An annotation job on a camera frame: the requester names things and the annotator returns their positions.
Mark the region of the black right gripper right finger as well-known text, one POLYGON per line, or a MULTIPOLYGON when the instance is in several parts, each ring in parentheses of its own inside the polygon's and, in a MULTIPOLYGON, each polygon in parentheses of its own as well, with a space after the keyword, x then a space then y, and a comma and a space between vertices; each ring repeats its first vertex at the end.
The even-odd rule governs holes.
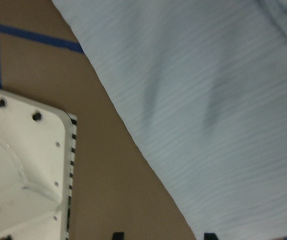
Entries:
POLYGON ((218 236, 214 232, 205 232, 203 239, 204 240, 219 240, 218 236))

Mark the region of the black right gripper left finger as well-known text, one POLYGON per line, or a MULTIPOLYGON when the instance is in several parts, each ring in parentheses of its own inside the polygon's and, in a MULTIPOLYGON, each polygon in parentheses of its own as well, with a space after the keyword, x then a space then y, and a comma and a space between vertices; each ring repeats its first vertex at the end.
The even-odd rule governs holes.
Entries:
POLYGON ((112 240, 124 240, 125 233, 124 232, 114 232, 112 235, 112 240))

